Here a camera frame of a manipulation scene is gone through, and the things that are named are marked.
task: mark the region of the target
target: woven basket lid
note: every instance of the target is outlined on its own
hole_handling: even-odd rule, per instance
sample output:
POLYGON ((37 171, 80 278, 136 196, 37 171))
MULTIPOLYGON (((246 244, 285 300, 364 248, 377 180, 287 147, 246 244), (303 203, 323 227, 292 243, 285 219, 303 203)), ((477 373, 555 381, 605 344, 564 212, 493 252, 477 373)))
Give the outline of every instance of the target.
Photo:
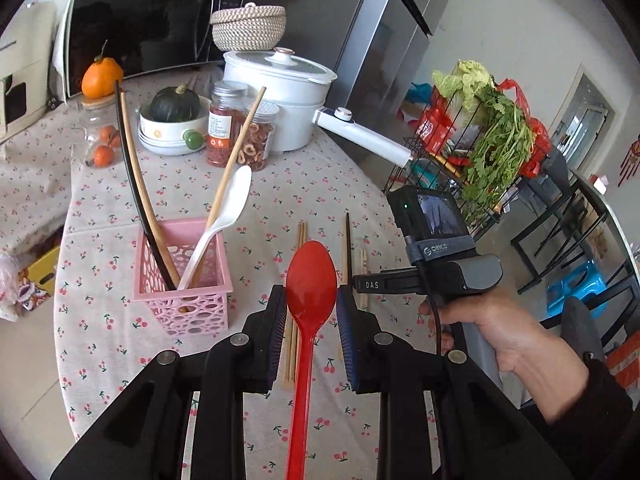
POLYGON ((229 23, 251 18, 271 18, 273 16, 286 16, 284 7, 275 5, 257 6, 253 2, 236 9, 217 10, 211 15, 209 23, 229 23))

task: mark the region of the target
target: green round fruit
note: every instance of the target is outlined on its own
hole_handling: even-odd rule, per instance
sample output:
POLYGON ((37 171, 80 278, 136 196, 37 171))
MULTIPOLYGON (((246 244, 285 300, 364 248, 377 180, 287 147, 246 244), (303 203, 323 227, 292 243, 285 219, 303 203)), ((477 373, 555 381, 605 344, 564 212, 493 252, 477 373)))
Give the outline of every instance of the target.
POLYGON ((199 150, 204 144, 204 137, 200 132, 187 130, 182 134, 182 139, 190 150, 199 150))
POLYGON ((187 85, 163 88, 149 105, 151 119, 157 123, 185 123, 196 119, 199 113, 200 98, 187 85))

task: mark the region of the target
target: hand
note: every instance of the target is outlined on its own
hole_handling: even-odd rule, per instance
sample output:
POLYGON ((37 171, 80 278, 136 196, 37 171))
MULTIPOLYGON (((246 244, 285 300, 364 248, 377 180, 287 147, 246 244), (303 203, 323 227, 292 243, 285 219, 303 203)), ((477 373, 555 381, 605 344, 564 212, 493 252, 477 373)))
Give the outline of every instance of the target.
MULTIPOLYGON (((428 301, 422 302, 418 312, 424 315, 431 313, 428 301)), ((540 323, 499 287, 485 294, 453 301, 440 307, 438 313, 441 324, 475 323, 494 347, 501 372, 511 372, 524 352, 540 345, 546 338, 546 330, 540 323)), ((429 318, 429 327, 435 330, 433 316, 429 318)), ((452 348, 453 336, 442 333, 442 349, 452 348)))
MULTIPOLYGON (((430 314, 429 303, 423 302, 418 311, 430 314)), ((494 347, 500 371, 513 371, 549 424, 573 406, 587 386, 589 370, 571 347, 500 288, 453 301, 438 313, 442 324, 475 323, 494 347)), ((429 326, 433 329, 431 319, 429 326)), ((452 346, 451 334, 443 333, 442 347, 452 346)))

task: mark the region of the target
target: pumpkin stem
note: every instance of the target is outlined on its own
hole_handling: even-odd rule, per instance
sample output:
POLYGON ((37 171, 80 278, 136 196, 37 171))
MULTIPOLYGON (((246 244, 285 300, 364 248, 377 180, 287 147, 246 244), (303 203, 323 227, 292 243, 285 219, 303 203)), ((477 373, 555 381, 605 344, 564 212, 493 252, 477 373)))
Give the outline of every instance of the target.
POLYGON ((102 60, 104 59, 104 48, 107 46, 107 41, 109 40, 104 40, 104 44, 102 45, 102 50, 100 51, 100 56, 94 57, 94 61, 98 64, 102 63, 102 60))

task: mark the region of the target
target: pink plastic basket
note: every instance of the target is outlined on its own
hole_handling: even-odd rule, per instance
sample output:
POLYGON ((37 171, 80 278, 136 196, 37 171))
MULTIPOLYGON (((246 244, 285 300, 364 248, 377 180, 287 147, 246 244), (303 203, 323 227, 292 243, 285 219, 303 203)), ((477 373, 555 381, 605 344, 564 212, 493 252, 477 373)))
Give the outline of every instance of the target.
MULTIPOLYGON (((206 219, 160 222, 180 275, 206 224, 206 219)), ((209 244, 204 261, 199 288, 166 290, 142 228, 138 232, 132 299, 146 301, 169 335, 215 334, 227 327, 226 294, 233 286, 222 233, 209 244)))

